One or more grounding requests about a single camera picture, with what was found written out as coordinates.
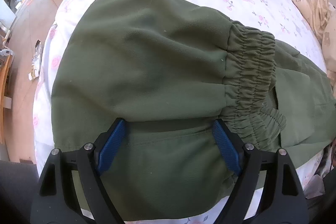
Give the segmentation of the olive green pants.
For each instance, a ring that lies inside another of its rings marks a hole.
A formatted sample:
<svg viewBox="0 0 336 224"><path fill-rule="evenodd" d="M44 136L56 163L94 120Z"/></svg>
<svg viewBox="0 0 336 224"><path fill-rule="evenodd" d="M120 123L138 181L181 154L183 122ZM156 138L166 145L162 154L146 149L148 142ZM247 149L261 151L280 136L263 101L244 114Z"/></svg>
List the olive green pants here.
<svg viewBox="0 0 336 224"><path fill-rule="evenodd" d="M335 138L319 67L269 32L184 0L94 1L60 61L51 115L62 151L126 120L102 174L125 221L198 215L230 194L236 176L216 119L258 149L286 149L295 167Z"/></svg>

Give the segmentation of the silver wrapper on floor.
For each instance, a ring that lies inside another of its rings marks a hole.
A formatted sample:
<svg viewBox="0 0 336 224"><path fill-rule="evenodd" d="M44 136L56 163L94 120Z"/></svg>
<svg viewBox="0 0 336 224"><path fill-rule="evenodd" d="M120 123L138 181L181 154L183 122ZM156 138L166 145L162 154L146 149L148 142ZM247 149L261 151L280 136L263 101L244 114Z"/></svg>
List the silver wrapper on floor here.
<svg viewBox="0 0 336 224"><path fill-rule="evenodd" d="M43 55L43 45L40 40L37 40L37 42L35 43L33 58L31 60L31 70L30 73L28 74L28 78L30 81L40 76L42 67L42 55Z"/></svg>

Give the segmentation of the wooden chair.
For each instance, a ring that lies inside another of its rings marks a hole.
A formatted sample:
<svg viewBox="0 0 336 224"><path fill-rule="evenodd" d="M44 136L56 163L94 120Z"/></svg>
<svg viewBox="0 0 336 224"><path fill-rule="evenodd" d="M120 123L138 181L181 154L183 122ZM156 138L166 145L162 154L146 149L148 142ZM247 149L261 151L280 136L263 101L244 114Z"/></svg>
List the wooden chair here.
<svg viewBox="0 0 336 224"><path fill-rule="evenodd" d="M3 130L3 109L5 108L5 89L7 83L7 76L13 59L13 52L11 49L1 50L1 57L5 58L5 61L1 63L1 144L5 144L5 133Z"/></svg>

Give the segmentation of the cream bear print duvet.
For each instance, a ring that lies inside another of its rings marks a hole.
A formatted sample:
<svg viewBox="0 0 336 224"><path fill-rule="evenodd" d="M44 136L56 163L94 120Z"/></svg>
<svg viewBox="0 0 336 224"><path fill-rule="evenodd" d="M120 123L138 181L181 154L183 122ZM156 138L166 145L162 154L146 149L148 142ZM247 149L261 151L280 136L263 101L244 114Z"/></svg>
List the cream bear print duvet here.
<svg viewBox="0 0 336 224"><path fill-rule="evenodd" d="M314 32L322 49L326 69L334 73L335 58L335 6L329 0L292 0Z"/></svg>

